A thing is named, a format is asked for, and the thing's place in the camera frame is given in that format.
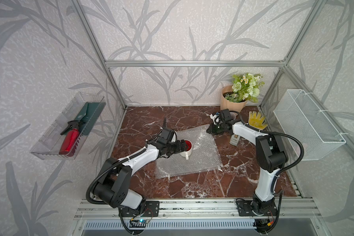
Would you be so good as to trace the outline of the white mug red inside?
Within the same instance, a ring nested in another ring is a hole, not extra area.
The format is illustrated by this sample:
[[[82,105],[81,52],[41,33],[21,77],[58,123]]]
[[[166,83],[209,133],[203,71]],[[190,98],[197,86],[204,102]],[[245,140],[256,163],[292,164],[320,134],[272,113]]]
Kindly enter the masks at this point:
[[[180,153],[180,156],[184,157],[186,160],[189,159],[189,157],[192,154],[192,142],[190,140],[185,140],[185,144],[186,144],[186,150],[184,152]]]

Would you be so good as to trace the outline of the clear bubble wrap sheet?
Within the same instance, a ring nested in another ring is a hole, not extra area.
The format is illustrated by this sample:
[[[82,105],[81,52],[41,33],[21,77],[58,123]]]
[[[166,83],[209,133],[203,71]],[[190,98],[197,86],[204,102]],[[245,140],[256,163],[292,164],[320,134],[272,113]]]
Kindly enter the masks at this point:
[[[206,132],[208,127],[209,125],[202,125],[178,131],[178,139],[192,142],[192,152],[188,159],[182,153],[157,159],[156,178],[170,178],[221,168],[222,161],[214,137]]]

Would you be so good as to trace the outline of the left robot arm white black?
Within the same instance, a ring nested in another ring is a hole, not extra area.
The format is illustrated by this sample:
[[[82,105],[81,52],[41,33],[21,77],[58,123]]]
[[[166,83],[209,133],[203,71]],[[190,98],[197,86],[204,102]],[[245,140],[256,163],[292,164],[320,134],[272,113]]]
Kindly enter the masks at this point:
[[[120,159],[107,159],[88,186],[86,200],[94,205],[127,207],[142,213],[146,209],[146,199],[130,190],[132,176],[159,158],[169,158],[187,150],[186,140],[179,140],[172,129],[161,128],[155,137],[145,141],[140,150]]]

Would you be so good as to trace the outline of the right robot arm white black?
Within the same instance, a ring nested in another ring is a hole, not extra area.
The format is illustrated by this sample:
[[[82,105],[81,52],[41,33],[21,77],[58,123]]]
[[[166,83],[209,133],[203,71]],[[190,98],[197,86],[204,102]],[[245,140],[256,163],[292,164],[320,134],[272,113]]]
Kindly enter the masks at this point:
[[[228,132],[255,145],[256,160],[261,170],[251,206],[253,211],[257,210],[260,214],[262,210],[273,205],[275,196],[282,196],[281,192],[275,192],[277,180],[282,173],[297,166],[302,161],[304,147],[301,141],[291,135],[256,128],[245,122],[241,114],[238,114],[238,119],[233,119],[232,113],[235,113],[235,111],[225,109],[211,114],[212,123],[206,132],[212,135]],[[288,162],[288,155],[282,137],[292,140],[300,149],[298,159],[288,166],[285,166]]]

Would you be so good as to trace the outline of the pale pink mug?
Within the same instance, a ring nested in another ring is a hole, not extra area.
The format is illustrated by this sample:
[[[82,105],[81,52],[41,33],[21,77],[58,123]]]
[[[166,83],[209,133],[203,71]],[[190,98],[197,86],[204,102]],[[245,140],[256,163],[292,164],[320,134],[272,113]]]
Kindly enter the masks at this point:
[[[232,117],[232,120],[235,120],[235,119],[236,119],[236,116],[237,116],[237,113],[230,112],[230,115],[231,115],[231,117]]]

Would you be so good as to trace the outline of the small grey tray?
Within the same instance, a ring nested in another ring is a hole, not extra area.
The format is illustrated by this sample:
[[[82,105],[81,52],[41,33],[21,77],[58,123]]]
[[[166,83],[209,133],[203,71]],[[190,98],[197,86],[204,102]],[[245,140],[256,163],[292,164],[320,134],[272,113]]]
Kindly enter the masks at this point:
[[[237,146],[238,143],[239,143],[239,140],[240,140],[240,136],[236,135],[236,134],[233,134],[231,136],[231,139],[230,139],[230,144],[233,145],[233,146]]]

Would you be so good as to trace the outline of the terracotta flower pot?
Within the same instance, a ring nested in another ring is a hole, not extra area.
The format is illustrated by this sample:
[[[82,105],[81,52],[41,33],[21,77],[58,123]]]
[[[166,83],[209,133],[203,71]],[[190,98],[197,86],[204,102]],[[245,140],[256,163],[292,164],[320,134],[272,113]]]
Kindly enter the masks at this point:
[[[221,91],[222,96],[220,97],[220,110],[229,109],[229,110],[241,112],[242,109],[246,106],[247,101],[243,101],[240,103],[231,102],[224,97],[224,95],[229,92],[232,92],[232,86],[225,86],[222,89]]]

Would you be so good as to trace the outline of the yellow work glove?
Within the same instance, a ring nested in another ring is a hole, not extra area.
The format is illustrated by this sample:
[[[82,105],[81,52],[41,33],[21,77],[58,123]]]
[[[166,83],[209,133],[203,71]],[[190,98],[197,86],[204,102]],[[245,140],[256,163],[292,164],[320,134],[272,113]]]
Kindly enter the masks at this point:
[[[261,112],[251,111],[249,112],[248,124],[258,130],[264,130],[268,127],[266,117]]]

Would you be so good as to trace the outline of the green white artificial flowers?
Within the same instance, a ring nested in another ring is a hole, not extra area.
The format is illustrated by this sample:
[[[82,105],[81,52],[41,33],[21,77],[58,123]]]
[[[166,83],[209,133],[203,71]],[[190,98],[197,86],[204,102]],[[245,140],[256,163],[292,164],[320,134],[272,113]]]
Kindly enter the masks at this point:
[[[225,92],[223,97],[234,103],[245,101],[257,103],[260,96],[260,87],[265,84],[262,81],[263,76],[261,74],[246,73],[243,75],[235,74],[232,77],[234,82],[231,90]]]

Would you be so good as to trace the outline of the green garden trowel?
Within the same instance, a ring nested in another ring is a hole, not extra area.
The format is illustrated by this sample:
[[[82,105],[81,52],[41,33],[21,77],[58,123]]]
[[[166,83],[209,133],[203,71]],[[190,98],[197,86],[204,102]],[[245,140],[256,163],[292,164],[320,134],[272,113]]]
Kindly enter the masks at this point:
[[[87,102],[75,118],[79,121],[78,130],[83,136],[88,136],[99,118],[104,104],[100,102]]]

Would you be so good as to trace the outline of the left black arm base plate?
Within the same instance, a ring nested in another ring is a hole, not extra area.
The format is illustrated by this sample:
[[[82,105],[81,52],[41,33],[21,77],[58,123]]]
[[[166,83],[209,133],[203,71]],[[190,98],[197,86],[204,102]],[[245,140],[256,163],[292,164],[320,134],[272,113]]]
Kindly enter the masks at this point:
[[[127,206],[120,208],[120,212],[123,217],[157,217],[160,210],[159,201],[149,201],[141,202],[136,209],[129,208]]]

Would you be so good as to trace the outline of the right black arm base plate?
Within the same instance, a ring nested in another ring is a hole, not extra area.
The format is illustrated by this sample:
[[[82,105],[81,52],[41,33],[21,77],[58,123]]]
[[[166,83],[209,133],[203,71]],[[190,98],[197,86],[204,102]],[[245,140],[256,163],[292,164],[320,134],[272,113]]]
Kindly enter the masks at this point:
[[[276,216],[277,207],[274,199],[266,202],[259,200],[245,200],[238,198],[235,200],[239,216]]]

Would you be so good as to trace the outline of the red handled pruning shears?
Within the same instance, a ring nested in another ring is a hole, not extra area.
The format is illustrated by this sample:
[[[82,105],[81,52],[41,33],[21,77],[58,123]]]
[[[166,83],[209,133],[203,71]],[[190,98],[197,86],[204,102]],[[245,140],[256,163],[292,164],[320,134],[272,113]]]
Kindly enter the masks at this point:
[[[69,121],[65,130],[61,135],[65,135],[65,139],[59,150],[59,155],[72,157],[77,149],[77,142],[80,135],[80,128],[85,124],[83,121]]]

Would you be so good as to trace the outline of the clear plastic wall bin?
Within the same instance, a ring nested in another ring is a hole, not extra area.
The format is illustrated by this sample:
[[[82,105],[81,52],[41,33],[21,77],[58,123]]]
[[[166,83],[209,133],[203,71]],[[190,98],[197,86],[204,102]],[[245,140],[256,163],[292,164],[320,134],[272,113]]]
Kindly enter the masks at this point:
[[[80,133],[75,154],[72,157],[67,157],[65,155],[59,155],[59,150],[65,139],[65,135],[61,135],[61,132],[66,129],[69,121],[75,121],[75,118],[87,102],[100,102],[106,106],[105,97],[103,95],[85,94],[82,92],[76,93],[74,98],[31,148],[30,153],[41,160],[74,160],[88,136],[83,136]]]

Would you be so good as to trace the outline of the aluminium mounting rail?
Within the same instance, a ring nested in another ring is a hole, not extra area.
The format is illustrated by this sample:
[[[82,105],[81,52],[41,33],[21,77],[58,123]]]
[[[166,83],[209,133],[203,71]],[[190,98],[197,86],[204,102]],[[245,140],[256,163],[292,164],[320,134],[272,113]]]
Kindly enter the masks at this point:
[[[152,219],[237,219],[235,199],[159,199],[158,216]],[[322,218],[312,198],[283,198],[280,218]],[[119,219],[118,209],[80,202],[74,220]]]

